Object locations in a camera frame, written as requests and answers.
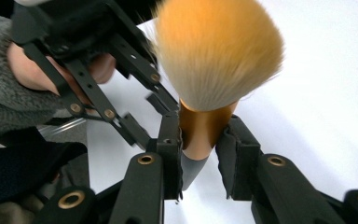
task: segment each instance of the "brush bristles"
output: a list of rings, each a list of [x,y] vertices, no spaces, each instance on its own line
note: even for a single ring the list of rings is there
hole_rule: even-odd
[[[191,109],[230,105],[279,70],[281,36],[254,0],[166,0],[156,15],[154,51]]]

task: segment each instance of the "hand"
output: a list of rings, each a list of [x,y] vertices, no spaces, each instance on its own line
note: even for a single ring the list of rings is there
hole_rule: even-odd
[[[87,97],[80,89],[70,72],[59,66],[51,57],[48,57],[54,67],[61,73],[63,78],[68,82],[71,89],[86,103]],[[39,66],[30,60],[23,52],[23,49],[12,43],[7,50],[7,60],[14,77],[19,83],[31,90],[52,91],[59,95],[54,83],[39,68]],[[115,71],[116,60],[110,54],[97,56],[89,65],[89,73],[98,84],[107,82]]]

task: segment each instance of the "orange brush ferrule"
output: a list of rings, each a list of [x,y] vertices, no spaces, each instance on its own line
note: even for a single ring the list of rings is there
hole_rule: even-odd
[[[211,111],[197,111],[180,100],[179,126],[182,130],[183,152],[191,160],[207,158],[238,102]]]

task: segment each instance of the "gray fleece sleeve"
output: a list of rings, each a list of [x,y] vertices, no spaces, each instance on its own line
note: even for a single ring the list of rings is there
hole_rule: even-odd
[[[11,20],[0,17],[0,134],[43,124],[62,108],[49,91],[31,91],[14,78],[7,63]]]

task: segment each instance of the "white backdrop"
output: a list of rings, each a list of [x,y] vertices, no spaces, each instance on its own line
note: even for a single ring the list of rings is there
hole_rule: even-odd
[[[260,2],[281,30],[285,60],[278,76],[242,99],[235,114],[265,153],[292,160],[316,189],[342,200],[358,189],[358,1]],[[160,115],[134,78],[116,73],[102,88],[121,115],[131,112],[157,137]],[[88,144],[97,192],[122,179],[130,157],[141,152],[97,121],[88,124]],[[165,223],[254,223],[249,203],[225,195],[213,153],[184,200],[166,202]]]

